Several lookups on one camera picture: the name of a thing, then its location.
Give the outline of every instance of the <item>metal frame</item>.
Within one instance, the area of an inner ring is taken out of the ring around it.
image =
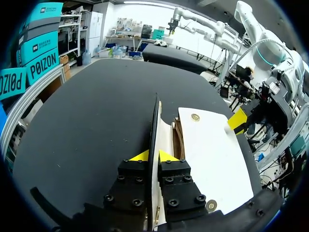
[[[66,17],[78,17],[78,23],[71,23],[71,24],[63,24],[63,25],[59,25],[59,28],[64,28],[64,27],[75,27],[75,26],[78,26],[78,31],[77,31],[77,48],[75,49],[71,49],[70,51],[68,52],[65,52],[63,54],[60,54],[60,56],[64,56],[68,53],[71,53],[71,52],[74,52],[77,50],[77,56],[80,56],[81,55],[81,20],[82,20],[82,14],[62,14],[60,16],[61,18],[66,18]]]
[[[9,147],[9,142],[18,124],[19,119],[30,106],[32,101],[57,77],[60,76],[61,84],[66,82],[63,64],[56,66],[54,69],[43,75],[38,81],[27,88],[26,92],[17,100],[15,105],[11,108],[7,120],[5,122],[3,131],[0,137],[1,155],[3,160],[6,159],[6,152]]]

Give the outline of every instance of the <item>workbench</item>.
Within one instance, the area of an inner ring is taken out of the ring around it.
[[[145,47],[142,55],[146,62],[169,65],[196,74],[207,71],[206,66],[191,55],[172,47],[160,47],[149,44]]]
[[[44,222],[55,226],[32,198],[33,187],[69,217],[82,212],[84,203],[103,206],[120,162],[149,149],[156,93],[168,124],[178,107],[233,115],[208,81],[195,73],[131,60],[91,64],[45,102],[17,151],[16,187]],[[261,185],[251,149],[243,134],[237,138],[256,194]]]

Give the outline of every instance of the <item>table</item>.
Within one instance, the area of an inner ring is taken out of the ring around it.
[[[200,75],[150,62],[98,60],[46,101],[22,138],[13,179],[34,212],[55,225],[31,197],[34,186],[69,217],[85,202],[102,206],[121,160],[149,148],[156,93],[168,124],[178,107],[233,115]],[[243,134],[238,141],[256,194],[261,185],[251,149]]]
[[[104,47],[106,46],[106,44],[108,43],[109,40],[132,40],[133,41],[133,48],[134,48],[134,51],[136,51],[136,52],[138,51],[138,49],[139,49],[139,47],[140,47],[142,42],[148,42],[148,43],[154,43],[155,42],[155,40],[152,40],[152,39],[144,39],[144,38],[138,39],[138,38],[134,38],[134,36],[132,36],[132,37],[106,36],[105,38],[106,38],[106,42],[105,42]],[[135,40],[139,40],[140,41],[138,46],[136,47],[136,49],[135,49]]]
[[[207,58],[206,61],[208,61],[208,59],[212,60],[211,58],[207,57],[206,55],[200,54],[199,51],[192,51],[192,50],[190,50],[190,49],[187,49],[187,48],[184,48],[184,47],[180,47],[180,46],[178,46],[178,45],[176,46],[176,49],[178,49],[178,50],[180,50],[181,48],[187,50],[187,53],[188,53],[189,51],[190,51],[190,52],[196,53],[196,54],[197,54],[197,60],[198,60],[198,61],[201,61],[201,59],[203,59],[204,57]],[[221,63],[221,62],[215,60],[214,66],[213,66],[213,68],[212,68],[211,71],[212,71],[213,73],[218,73],[218,69],[219,69],[220,67],[222,67],[222,66],[223,66],[223,63]]]
[[[105,38],[106,38],[106,41],[105,41],[104,47],[106,46],[106,44],[108,43],[109,40],[132,40],[133,41],[133,49],[135,51],[135,38],[134,38],[134,36],[132,36],[132,37],[106,36]]]
[[[143,58],[144,61],[165,64],[196,74],[207,71],[206,66],[194,59],[191,55],[172,47],[160,47],[149,44],[143,51]]]
[[[155,40],[153,40],[153,39],[144,39],[144,38],[141,38],[139,44],[137,45],[136,52],[138,51],[138,49],[139,49],[139,47],[140,47],[140,45],[141,45],[142,42],[154,43]]]

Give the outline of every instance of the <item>plastic container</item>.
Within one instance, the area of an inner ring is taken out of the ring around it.
[[[123,52],[121,51],[120,48],[118,48],[116,51],[113,53],[114,59],[121,59],[123,55]]]
[[[98,57],[100,57],[100,58],[108,58],[110,51],[111,50],[109,48],[103,49],[103,50],[98,52]]]
[[[96,47],[96,49],[95,49],[95,53],[96,53],[96,56],[97,56],[97,57],[99,56],[99,55],[98,55],[99,51],[101,51],[100,45],[98,45],[98,46]]]
[[[122,53],[122,57],[126,57],[126,49],[127,49],[127,47],[126,46],[122,46],[122,47],[120,47],[120,49],[123,52]]]
[[[83,65],[87,65],[91,63],[91,54],[90,52],[88,52],[88,50],[86,50],[83,53]]]

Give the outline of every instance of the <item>white robotic arm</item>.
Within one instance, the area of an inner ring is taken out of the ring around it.
[[[181,17],[183,17],[184,19],[192,19],[198,22],[199,24],[212,29],[215,32],[215,35],[205,32],[204,30],[201,29],[195,29],[195,28],[191,29],[187,26],[182,28],[179,25]],[[236,45],[222,38],[222,35],[225,31],[225,24],[221,21],[213,22],[195,13],[192,13],[191,11],[177,7],[174,10],[173,19],[172,22],[169,23],[169,25],[170,25],[169,27],[170,34],[171,33],[174,34],[176,27],[180,27],[181,29],[184,29],[192,34],[197,32],[199,34],[204,35],[204,40],[214,43],[217,46],[232,52],[233,54],[236,54],[238,52],[239,48]]]
[[[287,103],[290,103],[296,94],[302,97],[302,82],[305,69],[301,56],[296,51],[291,51],[285,47],[285,44],[273,32],[259,24],[253,15],[252,7],[247,3],[243,1],[237,2],[234,17],[244,25],[248,33],[252,43],[252,47],[249,49],[252,50],[256,68],[265,71],[265,76],[259,75],[255,78],[265,80],[269,78],[269,75],[276,77],[280,75],[288,90],[285,97]]]
[[[221,36],[219,36],[218,34],[214,35],[211,33],[208,33],[204,30],[198,29],[198,28],[189,28],[189,27],[180,27],[181,29],[184,29],[192,34],[195,34],[196,32],[199,34],[204,35],[204,40],[207,40],[211,43],[216,44],[217,46],[221,47],[222,49],[226,49],[230,52],[232,52],[233,54],[236,54],[239,50],[238,46],[235,44],[230,43],[229,41],[223,39]]]
[[[192,19],[198,23],[200,23],[203,26],[206,26],[210,29],[212,29],[218,36],[222,36],[224,33],[224,23],[223,22],[213,22],[211,20],[208,20],[202,16],[199,16],[195,13],[192,13],[191,11],[188,10],[184,10],[180,7],[175,8],[174,10],[174,14],[173,14],[173,20],[179,22],[181,17],[183,17],[184,19]]]

